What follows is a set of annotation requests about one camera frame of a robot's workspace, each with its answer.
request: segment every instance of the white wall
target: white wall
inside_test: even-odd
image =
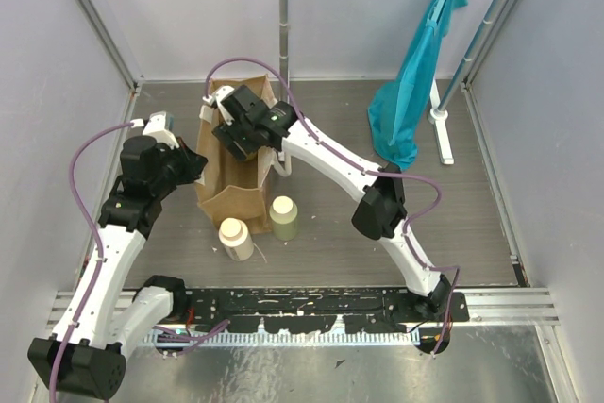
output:
[[[454,16],[440,76],[455,72],[491,2],[469,1]],[[237,55],[278,63],[278,0],[94,2],[148,80],[203,78],[214,63]],[[428,2],[291,0],[292,76],[394,76]]]
[[[22,402],[34,376],[29,343],[44,334],[57,290],[73,288],[89,237],[69,160],[121,119],[127,86],[75,0],[0,0],[0,9],[0,399]],[[94,146],[78,168],[88,206],[111,146]]]
[[[604,0],[521,0],[475,82],[522,257],[604,395]]]

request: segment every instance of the brown paper bag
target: brown paper bag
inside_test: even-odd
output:
[[[270,107],[276,103],[268,76],[246,80],[216,79],[210,82],[210,93],[223,85],[246,85]],[[197,138],[197,153],[208,159],[202,182],[195,183],[197,200],[216,228],[227,217],[241,219],[251,234],[271,231],[268,217],[268,174],[274,151],[263,147],[256,157],[238,162],[211,133],[223,122],[218,109],[204,107]]]

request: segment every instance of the wire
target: wire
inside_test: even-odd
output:
[[[405,243],[407,244],[407,247],[413,254],[416,261],[419,263],[420,266],[422,266],[422,268],[428,269],[429,271],[438,272],[438,273],[455,271],[455,276],[453,277],[453,282],[451,283],[451,289],[450,289],[450,292],[449,292],[449,295],[448,295],[448,298],[446,301],[445,318],[444,318],[445,321],[443,322],[443,329],[441,331],[441,336],[440,336],[439,341],[437,342],[436,346],[432,350],[432,354],[435,354],[438,351],[438,348],[441,346],[443,337],[445,336],[446,325],[447,325],[446,320],[448,319],[450,312],[451,312],[451,301],[453,298],[453,291],[455,290],[455,288],[457,288],[457,284],[458,284],[460,273],[461,273],[461,268],[460,268],[460,266],[428,266],[427,263],[425,263],[423,260],[421,260],[421,258],[417,254],[417,251],[413,247],[413,244],[411,243],[411,239],[409,237],[409,227],[411,226],[411,222],[413,222],[414,220],[420,218],[421,216],[423,216],[425,214],[428,214],[430,211],[434,210],[436,208],[436,206],[441,202],[441,199],[443,198],[443,192],[441,191],[441,188],[438,185],[438,183],[436,183],[436,181],[434,181],[430,178],[426,178],[424,176],[416,176],[416,175],[410,175],[410,174],[395,174],[395,173],[389,173],[389,172],[377,172],[375,170],[365,170],[362,167],[362,165],[358,164],[354,160],[351,160],[350,158],[345,156],[340,151],[336,150],[333,146],[329,145],[328,143],[321,141],[319,139],[319,136],[316,134],[316,132],[314,132],[312,130],[312,128],[306,123],[304,114],[302,113],[302,111],[300,110],[300,107],[296,103],[294,93],[292,92],[292,89],[290,88],[288,83],[285,81],[285,79],[283,79],[283,77],[278,73],[278,71],[275,68],[264,63],[261,60],[253,59],[250,57],[233,57],[231,59],[225,59],[223,61],[216,63],[211,68],[211,70],[208,72],[208,75],[206,76],[206,86],[205,86],[206,96],[210,95],[210,80],[211,80],[211,77],[214,75],[214,73],[216,73],[216,71],[219,68],[221,68],[229,63],[235,62],[235,61],[247,61],[250,63],[255,63],[255,64],[261,66],[262,68],[264,68],[265,70],[267,70],[268,72],[272,73],[273,76],[275,76],[277,78],[277,80],[280,82],[280,84],[285,89],[285,91],[289,97],[290,103],[291,103],[292,107],[294,108],[296,117],[298,118],[298,120],[300,121],[302,126],[306,129],[306,131],[309,133],[309,136],[312,137],[317,143],[322,145],[325,149],[330,151],[334,156],[336,156],[343,162],[350,165],[352,168],[359,170],[360,172],[365,173],[367,175],[371,175],[371,176],[383,176],[383,177],[389,177],[389,178],[400,178],[400,179],[410,179],[410,180],[414,180],[414,181],[420,181],[420,182],[430,185],[434,189],[434,191],[436,191],[436,198],[434,199],[434,201],[430,205],[428,205],[426,208],[424,208],[423,210],[420,210],[420,211],[416,212],[415,214],[410,215],[407,218],[407,220],[405,221],[405,223],[403,224],[403,234],[405,237]]]
[[[416,324],[414,327],[411,328],[411,330],[408,330],[407,333],[411,334],[412,332],[414,332],[415,330],[417,330],[420,326],[424,325],[425,323],[427,323],[428,320],[424,320],[421,323]]]
[[[69,188],[72,192],[72,195],[74,196],[74,200],[75,200],[75,203],[77,204],[77,207],[79,208],[80,212],[82,213],[82,216],[84,216],[84,220],[86,221],[86,224],[88,224],[88,227],[92,232],[92,236],[94,237],[94,242],[96,243],[96,253],[97,253],[99,260],[96,261],[96,264],[94,266],[94,272],[92,273],[91,281],[88,284],[88,287],[86,288],[86,291],[84,292],[84,295],[82,296],[82,299],[80,300],[77,308],[75,308],[72,322],[67,327],[67,330],[65,331],[65,335],[63,336],[63,340],[61,341],[61,343],[59,345],[59,350],[57,351],[57,356],[55,356],[55,360],[53,361],[53,366],[52,366],[51,373],[50,373],[50,383],[48,385],[50,403],[57,403],[57,380],[59,377],[60,361],[63,358],[63,354],[65,354],[65,349],[67,349],[67,344],[69,343],[69,339],[71,339],[72,334],[74,333],[74,330],[76,329],[77,320],[79,320],[79,317],[81,316],[82,312],[84,311],[84,307],[86,306],[88,299],[91,297],[92,290],[94,288],[94,285],[96,284],[96,281],[98,280],[99,275],[101,274],[101,266],[103,265],[103,242],[98,233],[98,230],[96,229],[96,225],[94,224],[94,221],[92,220],[92,217],[86,211],[84,202],[82,201],[82,198],[80,197],[79,192],[77,190],[77,186],[75,185],[76,184],[77,160],[79,159],[80,155],[84,152],[84,150],[86,148],[88,148],[92,143],[99,140],[101,137],[106,136],[113,131],[131,127],[132,125],[133,124],[131,122],[122,123],[117,126],[108,127],[107,129],[104,129],[101,132],[99,132],[98,134],[95,134],[94,136],[90,137],[86,142],[84,142],[83,144],[80,145],[80,147],[74,153],[74,156],[72,157],[71,162],[69,163]]]
[[[173,331],[171,329],[168,329],[167,327],[162,327],[162,326],[154,326],[153,329],[160,330],[161,332],[169,334],[169,335],[171,335],[173,337],[176,337],[176,338],[178,338],[180,340],[184,340],[184,341],[188,341],[188,342],[193,342],[192,345],[187,346],[182,351],[178,351],[178,352],[175,353],[177,356],[183,356],[183,355],[185,355],[187,353],[190,353],[191,351],[195,350],[198,346],[200,346],[206,340],[209,340],[212,337],[215,337],[218,334],[220,334],[222,331],[224,331],[228,327],[229,323],[230,322],[228,320],[223,320],[220,323],[218,323],[216,326],[214,326],[210,332],[208,332],[207,334],[204,334],[202,336],[199,336],[199,337],[178,334],[177,332],[175,332],[175,331]]]

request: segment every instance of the metal pole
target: metal pole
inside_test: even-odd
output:
[[[290,55],[289,55],[289,0],[279,0],[279,74],[285,82],[290,84]],[[281,85],[279,86],[279,99],[289,102],[287,92]]]
[[[135,89],[139,81],[140,71],[137,71],[136,74],[133,74],[132,71],[130,71],[130,68],[126,64],[124,57],[120,53],[117,44],[111,37],[111,34],[109,33],[107,27],[105,26],[105,23],[101,19],[101,15],[94,6],[92,0],[76,1],[81,6],[84,15],[89,20],[92,29],[98,36],[99,40],[101,41],[101,43],[103,43],[105,49],[107,49],[109,57],[113,60],[113,63],[117,67],[117,70],[120,72],[120,75],[122,75],[122,78],[126,82],[126,85],[130,88],[130,90]]]
[[[480,52],[482,46],[489,36],[493,23],[497,20],[507,2],[508,0],[493,0],[493,2],[491,2],[487,13],[484,15],[484,19],[482,19],[482,23],[480,23],[480,27],[470,43],[470,46],[468,47],[467,51],[465,51],[465,55],[463,56],[460,66],[458,66],[451,83],[446,88],[445,96],[443,96],[441,99],[441,104],[436,109],[437,114],[445,112],[446,106],[451,101],[453,94],[458,89],[460,84],[465,81],[475,57]]]
[[[480,65],[482,65],[482,62],[484,61],[484,59],[487,57],[487,55],[491,51],[491,48],[493,47],[493,43],[495,42],[495,39],[499,35],[499,32],[501,31],[501,28],[503,27],[503,25],[506,24],[508,18],[510,17],[512,10],[518,4],[518,1],[519,0],[508,0],[505,7],[501,11],[501,14],[499,15],[499,17],[497,18],[497,21],[493,25],[491,33],[489,33],[489,36],[487,37],[484,45],[482,46],[482,49],[480,49],[480,52],[477,54],[476,58],[474,59],[474,64],[472,65],[472,68],[470,68],[470,72],[468,73],[468,76],[466,78],[467,84],[471,84],[474,81],[474,79],[478,73],[478,70],[480,68]]]

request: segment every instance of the metal sheet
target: metal sheet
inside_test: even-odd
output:
[[[71,397],[64,401],[80,403]],[[140,347],[111,403],[556,401],[534,327],[455,328],[436,360],[412,346]]]

